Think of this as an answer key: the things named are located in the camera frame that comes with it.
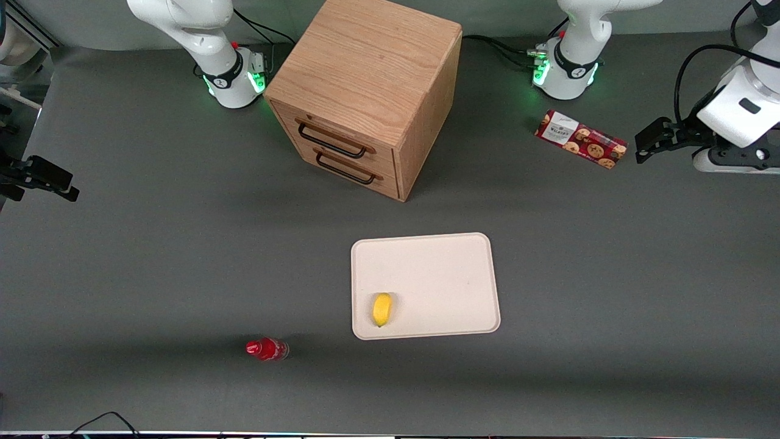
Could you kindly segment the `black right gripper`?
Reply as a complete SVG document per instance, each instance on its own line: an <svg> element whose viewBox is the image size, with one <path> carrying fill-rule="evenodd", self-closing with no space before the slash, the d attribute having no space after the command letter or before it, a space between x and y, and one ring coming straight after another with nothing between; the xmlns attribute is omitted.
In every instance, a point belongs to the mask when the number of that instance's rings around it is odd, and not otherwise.
<svg viewBox="0 0 780 439"><path fill-rule="evenodd" d="M49 191L69 202L75 202L80 191L72 185L72 181L72 173L37 155L29 156L27 161L1 161L1 195L14 202L22 200L24 195L20 183L25 183L27 188Z"/></svg>

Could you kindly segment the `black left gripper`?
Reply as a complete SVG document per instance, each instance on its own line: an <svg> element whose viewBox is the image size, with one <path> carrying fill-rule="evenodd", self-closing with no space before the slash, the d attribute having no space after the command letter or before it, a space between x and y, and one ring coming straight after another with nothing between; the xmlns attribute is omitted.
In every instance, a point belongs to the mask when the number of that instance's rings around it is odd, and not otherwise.
<svg viewBox="0 0 780 439"><path fill-rule="evenodd" d="M682 148L707 150L718 144L717 136L695 115L675 123L667 117L660 117L634 136L636 163L641 165L658 153Z"/></svg>

